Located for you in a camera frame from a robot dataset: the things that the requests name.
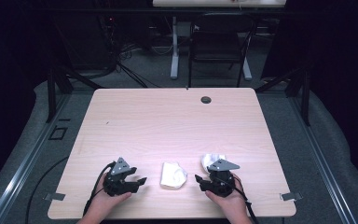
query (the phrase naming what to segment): dark background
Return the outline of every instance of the dark background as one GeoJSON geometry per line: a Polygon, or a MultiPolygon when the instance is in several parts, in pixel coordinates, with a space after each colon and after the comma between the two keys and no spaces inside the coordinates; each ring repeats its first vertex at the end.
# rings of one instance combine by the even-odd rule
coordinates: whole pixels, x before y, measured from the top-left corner
{"type": "MultiPolygon", "coordinates": [[[[88,0],[76,3],[92,6],[88,0]]],[[[57,29],[49,17],[33,15],[31,18],[21,10],[30,6],[43,4],[0,0],[0,170],[32,112],[33,89],[47,79],[53,64],[69,67],[91,64],[93,69],[111,64],[96,17],[67,19],[57,23],[57,29]],[[60,32],[75,35],[82,34],[83,29],[95,31],[94,35],[83,36],[89,41],[87,46],[78,45],[75,40],[60,39],[60,32]],[[68,50],[64,41],[69,41],[74,48],[68,50]]],[[[327,11],[330,16],[282,20],[263,77],[280,76],[299,67],[311,52],[315,59],[311,90],[324,102],[344,132],[351,148],[351,161],[358,169],[358,1],[289,0],[286,9],[327,11]]],[[[132,21],[125,21],[130,27],[132,21]]],[[[132,28],[129,32],[140,31],[132,34],[139,38],[142,29],[132,28]]]]}

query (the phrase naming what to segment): table top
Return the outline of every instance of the table top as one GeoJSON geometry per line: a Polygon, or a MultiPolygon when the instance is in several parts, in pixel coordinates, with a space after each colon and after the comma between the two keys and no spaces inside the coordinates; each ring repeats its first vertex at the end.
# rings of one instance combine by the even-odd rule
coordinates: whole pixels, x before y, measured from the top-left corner
{"type": "Polygon", "coordinates": [[[215,218],[219,207],[200,191],[206,178],[200,159],[226,155],[241,168],[241,180],[257,217],[290,217],[293,202],[255,91],[246,88],[103,89],[94,92],[65,166],[48,216],[81,218],[93,185],[106,164],[123,157],[137,167],[126,181],[147,177],[137,193],[109,218],[215,218]],[[209,104],[200,99],[211,98],[209,104]],[[187,172],[179,189],[160,185],[163,162],[187,172]]]}
{"type": "Polygon", "coordinates": [[[154,7],[284,7],[286,0],[153,0],[154,7]]]}

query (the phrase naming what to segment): hand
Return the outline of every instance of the hand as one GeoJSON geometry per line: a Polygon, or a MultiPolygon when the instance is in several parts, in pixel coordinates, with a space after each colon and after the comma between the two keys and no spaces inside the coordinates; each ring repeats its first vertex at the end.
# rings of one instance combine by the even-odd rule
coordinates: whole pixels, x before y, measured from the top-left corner
{"type": "Polygon", "coordinates": [[[131,196],[131,192],[127,192],[114,197],[109,196],[103,190],[103,181],[106,174],[101,176],[100,182],[97,187],[97,194],[92,199],[91,205],[86,215],[83,216],[77,223],[100,223],[102,222],[119,203],[124,202],[131,196]]]}
{"type": "MultiPolygon", "coordinates": [[[[235,175],[235,187],[243,191],[241,180],[235,175]]],[[[217,203],[231,224],[251,224],[251,219],[246,213],[246,203],[242,196],[233,190],[226,198],[215,195],[209,190],[205,191],[206,196],[214,203],[217,203]]]]}

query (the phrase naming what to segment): white object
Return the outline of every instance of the white object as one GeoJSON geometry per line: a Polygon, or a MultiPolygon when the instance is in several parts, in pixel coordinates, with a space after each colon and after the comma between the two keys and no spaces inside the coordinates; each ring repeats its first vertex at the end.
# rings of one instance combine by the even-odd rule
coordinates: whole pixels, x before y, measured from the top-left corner
{"type": "Polygon", "coordinates": [[[186,171],[178,163],[164,162],[162,165],[161,185],[179,189],[187,180],[186,171]]]}
{"type": "Polygon", "coordinates": [[[212,153],[203,155],[201,158],[201,163],[202,163],[202,167],[204,168],[205,172],[209,173],[207,167],[212,165],[214,162],[216,162],[220,159],[225,160],[226,156],[220,155],[220,154],[212,154],[212,153]]]}

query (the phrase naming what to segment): chair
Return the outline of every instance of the chair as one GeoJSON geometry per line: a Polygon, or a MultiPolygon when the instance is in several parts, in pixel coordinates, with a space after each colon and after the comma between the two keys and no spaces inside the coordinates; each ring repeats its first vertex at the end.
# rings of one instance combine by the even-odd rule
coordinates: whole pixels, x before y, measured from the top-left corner
{"type": "Polygon", "coordinates": [[[249,42],[255,31],[253,18],[244,13],[206,13],[190,25],[188,87],[191,87],[192,65],[196,63],[234,63],[241,65],[237,87],[243,76],[243,64],[249,42]],[[241,41],[239,34],[245,34],[241,41]]]}

